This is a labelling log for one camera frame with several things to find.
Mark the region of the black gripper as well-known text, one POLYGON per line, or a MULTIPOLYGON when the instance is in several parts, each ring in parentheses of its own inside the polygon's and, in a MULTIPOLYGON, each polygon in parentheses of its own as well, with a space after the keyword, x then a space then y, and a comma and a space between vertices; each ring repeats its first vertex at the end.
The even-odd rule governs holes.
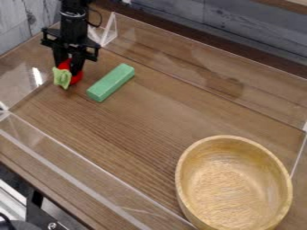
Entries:
POLYGON ((83 69, 86 60, 96 61, 100 44, 88 37, 88 31, 43 28, 42 45, 54 50, 55 65, 59 66, 72 56, 70 71, 72 75, 83 69))

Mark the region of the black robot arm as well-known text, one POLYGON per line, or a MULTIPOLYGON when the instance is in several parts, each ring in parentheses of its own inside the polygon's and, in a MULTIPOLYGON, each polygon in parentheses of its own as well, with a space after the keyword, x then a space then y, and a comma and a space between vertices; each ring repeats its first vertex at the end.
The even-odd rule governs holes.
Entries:
POLYGON ((100 44, 88 36, 88 27, 95 26, 88 20, 90 4, 94 0, 59 0, 60 28, 42 29, 42 45, 54 51, 56 66, 70 61, 68 70, 76 75, 86 61, 98 61, 100 44))

